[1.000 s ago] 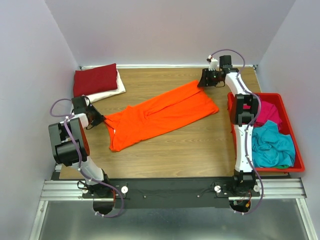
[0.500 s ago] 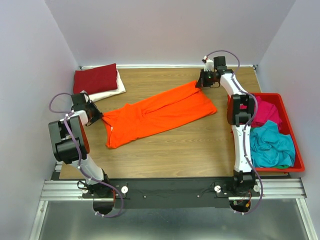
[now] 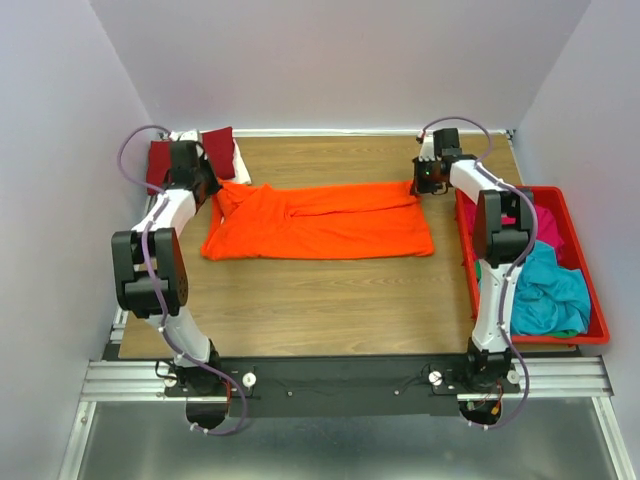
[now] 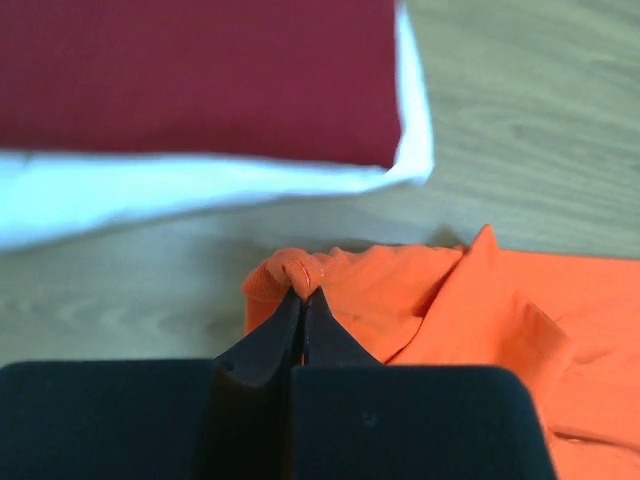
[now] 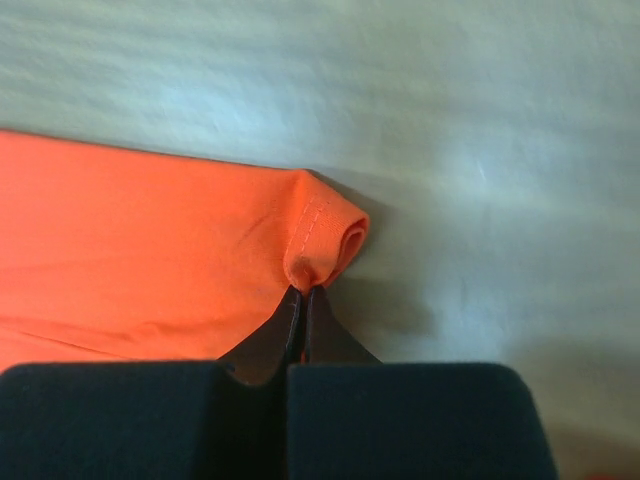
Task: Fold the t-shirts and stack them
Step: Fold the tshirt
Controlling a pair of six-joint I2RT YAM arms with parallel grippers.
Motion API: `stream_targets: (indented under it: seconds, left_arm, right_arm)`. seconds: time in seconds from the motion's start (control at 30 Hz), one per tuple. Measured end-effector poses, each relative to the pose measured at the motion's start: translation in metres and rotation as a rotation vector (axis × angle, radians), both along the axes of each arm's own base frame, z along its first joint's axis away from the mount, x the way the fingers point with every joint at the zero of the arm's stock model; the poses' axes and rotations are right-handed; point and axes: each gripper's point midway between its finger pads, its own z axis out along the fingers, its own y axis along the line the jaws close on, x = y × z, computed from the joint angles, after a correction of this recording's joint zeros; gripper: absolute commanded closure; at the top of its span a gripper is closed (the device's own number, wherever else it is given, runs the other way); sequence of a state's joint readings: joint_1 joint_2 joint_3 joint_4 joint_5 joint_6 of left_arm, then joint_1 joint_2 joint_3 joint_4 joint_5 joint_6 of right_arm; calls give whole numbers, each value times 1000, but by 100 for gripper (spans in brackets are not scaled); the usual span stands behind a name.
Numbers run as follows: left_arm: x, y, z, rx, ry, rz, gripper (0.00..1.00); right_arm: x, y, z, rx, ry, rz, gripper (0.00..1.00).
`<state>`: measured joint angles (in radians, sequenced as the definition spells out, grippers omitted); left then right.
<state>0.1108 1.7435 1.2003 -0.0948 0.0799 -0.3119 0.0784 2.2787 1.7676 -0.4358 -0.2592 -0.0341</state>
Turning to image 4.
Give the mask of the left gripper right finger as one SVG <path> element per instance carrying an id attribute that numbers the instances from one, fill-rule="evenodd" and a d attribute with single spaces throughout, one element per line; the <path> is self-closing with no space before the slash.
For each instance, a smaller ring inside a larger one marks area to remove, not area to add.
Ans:
<path id="1" fill-rule="evenodd" d="M 532 398 L 496 366 L 386 366 L 334 318 L 304 314 L 291 374 L 295 479 L 552 479 Z"/>

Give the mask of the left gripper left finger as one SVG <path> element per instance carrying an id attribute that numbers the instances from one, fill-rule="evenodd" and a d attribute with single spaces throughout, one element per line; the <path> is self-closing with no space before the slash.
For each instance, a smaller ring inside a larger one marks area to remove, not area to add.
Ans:
<path id="1" fill-rule="evenodd" d="M 214 359 L 28 361 L 1 371 L 5 479 L 277 479 L 302 301 Z"/>

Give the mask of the orange t-shirt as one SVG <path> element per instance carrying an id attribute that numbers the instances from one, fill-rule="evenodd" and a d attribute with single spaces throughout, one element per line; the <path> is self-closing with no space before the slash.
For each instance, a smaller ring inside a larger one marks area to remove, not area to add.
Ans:
<path id="1" fill-rule="evenodd" d="M 245 327 L 288 290 L 322 290 L 377 360 L 497 365 L 541 417 L 563 479 L 639 475 L 639 264 L 502 249 L 490 227 L 468 246 L 287 248 L 246 278 Z"/>

